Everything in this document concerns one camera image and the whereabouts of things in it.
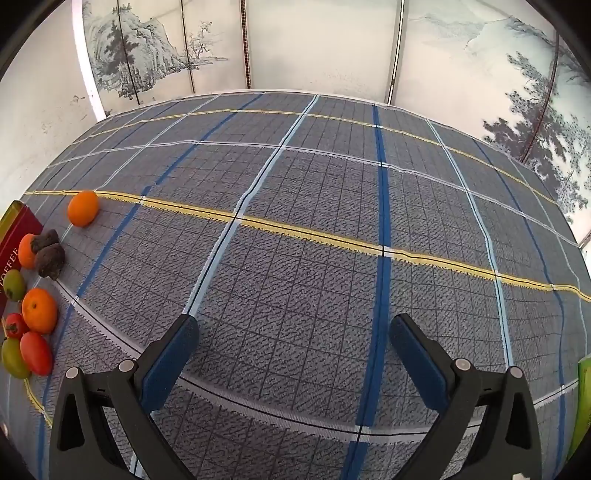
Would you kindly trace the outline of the red oval tomato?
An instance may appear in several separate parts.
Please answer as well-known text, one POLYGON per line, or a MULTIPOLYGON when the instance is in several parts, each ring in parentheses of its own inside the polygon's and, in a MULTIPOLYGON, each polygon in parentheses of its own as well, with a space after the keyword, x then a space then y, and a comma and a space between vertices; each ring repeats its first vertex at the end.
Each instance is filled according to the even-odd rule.
POLYGON ((29 370, 41 377, 48 376, 53 369, 53 355, 47 340, 38 332, 25 333, 19 343, 20 353, 29 370))

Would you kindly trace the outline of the green tomato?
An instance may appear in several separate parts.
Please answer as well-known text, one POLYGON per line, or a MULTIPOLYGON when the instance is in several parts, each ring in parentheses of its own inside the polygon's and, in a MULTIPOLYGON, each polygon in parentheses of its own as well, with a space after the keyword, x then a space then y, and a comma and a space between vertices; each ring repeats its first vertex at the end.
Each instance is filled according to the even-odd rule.
POLYGON ((9 270, 3 280, 3 290, 6 297, 13 301, 21 301, 27 292, 27 284, 19 270, 9 270))
POLYGON ((6 371, 13 377, 24 380, 30 377, 31 371, 24 362, 19 341, 6 338, 1 347, 1 361, 6 371))

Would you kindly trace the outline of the red tomato with calyx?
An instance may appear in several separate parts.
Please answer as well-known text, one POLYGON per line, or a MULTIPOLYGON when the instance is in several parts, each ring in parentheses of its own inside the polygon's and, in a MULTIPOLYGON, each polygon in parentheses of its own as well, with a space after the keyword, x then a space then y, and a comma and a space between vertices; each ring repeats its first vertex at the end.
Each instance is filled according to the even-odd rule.
POLYGON ((7 338, 20 340, 29 331, 23 316, 19 313, 11 313, 5 318, 4 329, 7 338))

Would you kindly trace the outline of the large orange mandarin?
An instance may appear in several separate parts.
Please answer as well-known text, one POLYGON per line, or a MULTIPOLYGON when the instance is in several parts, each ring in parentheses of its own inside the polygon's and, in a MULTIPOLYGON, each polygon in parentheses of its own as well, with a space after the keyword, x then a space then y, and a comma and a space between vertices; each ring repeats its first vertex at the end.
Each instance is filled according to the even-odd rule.
POLYGON ((22 316, 30 330, 49 335, 57 324, 57 303, 47 290, 33 288, 22 301, 22 316))

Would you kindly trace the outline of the dark passion fruit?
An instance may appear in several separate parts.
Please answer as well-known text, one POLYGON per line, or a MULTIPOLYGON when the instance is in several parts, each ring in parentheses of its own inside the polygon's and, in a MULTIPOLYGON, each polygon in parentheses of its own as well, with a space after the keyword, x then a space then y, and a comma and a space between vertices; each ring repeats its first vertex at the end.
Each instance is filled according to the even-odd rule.
POLYGON ((41 250, 59 242, 59 236, 55 229, 36 235, 30 242, 31 251, 37 255, 41 250))
POLYGON ((65 250, 59 243, 46 246, 35 257, 35 269, 40 277, 57 280, 65 264, 65 250))

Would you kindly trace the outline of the small orange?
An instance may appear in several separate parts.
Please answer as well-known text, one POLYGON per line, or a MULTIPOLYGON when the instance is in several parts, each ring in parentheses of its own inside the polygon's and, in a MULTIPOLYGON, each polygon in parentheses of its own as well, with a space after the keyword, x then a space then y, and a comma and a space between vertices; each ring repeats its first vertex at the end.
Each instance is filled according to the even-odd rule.
POLYGON ((28 233, 23 236, 18 246, 18 260, 21 267, 27 270, 33 270, 35 268, 36 254, 33 252, 31 245, 31 242, 34 238, 34 234, 28 233))

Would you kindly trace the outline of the green object at edge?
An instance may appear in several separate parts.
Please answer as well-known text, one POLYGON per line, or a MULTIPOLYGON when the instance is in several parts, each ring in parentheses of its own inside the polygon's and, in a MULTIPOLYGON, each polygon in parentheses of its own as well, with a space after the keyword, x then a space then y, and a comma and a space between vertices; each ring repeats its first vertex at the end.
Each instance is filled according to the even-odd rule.
POLYGON ((567 459, 570 460, 582 443, 589 427, 591 415, 591 355, 578 362, 577 415, 567 459))

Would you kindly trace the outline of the red gold tin box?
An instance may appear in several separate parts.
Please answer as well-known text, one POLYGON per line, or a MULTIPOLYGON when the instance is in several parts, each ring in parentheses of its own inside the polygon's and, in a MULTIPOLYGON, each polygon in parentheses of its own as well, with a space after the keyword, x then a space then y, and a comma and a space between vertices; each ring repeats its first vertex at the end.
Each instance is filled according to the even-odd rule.
POLYGON ((31 209, 20 200, 14 200, 1 219, 1 280, 9 270, 21 269, 18 247, 26 234, 40 234, 42 225, 31 209))

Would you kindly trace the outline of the plaid grey tablecloth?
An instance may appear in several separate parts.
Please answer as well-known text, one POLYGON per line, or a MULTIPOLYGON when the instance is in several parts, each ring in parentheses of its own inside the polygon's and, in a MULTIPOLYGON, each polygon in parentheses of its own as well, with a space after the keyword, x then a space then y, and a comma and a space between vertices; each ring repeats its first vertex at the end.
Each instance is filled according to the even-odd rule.
POLYGON ((481 140, 338 97, 197 96, 3 142, 1 196, 66 255, 26 276, 57 301, 52 373, 1 377, 38 478, 66 369, 135 359, 184 312, 199 342, 154 419, 199 478, 392 478, 436 419, 388 338, 401 312, 452 357, 520 367, 543 477, 566 463, 589 274, 543 181, 481 140))

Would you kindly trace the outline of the painted folding screen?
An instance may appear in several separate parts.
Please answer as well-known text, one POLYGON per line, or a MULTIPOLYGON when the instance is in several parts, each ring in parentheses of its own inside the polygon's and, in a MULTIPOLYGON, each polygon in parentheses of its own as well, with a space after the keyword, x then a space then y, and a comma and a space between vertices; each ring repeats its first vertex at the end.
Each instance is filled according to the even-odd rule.
POLYGON ((526 1, 76 1, 91 102, 291 89, 400 107, 526 163, 590 218, 590 80, 526 1))

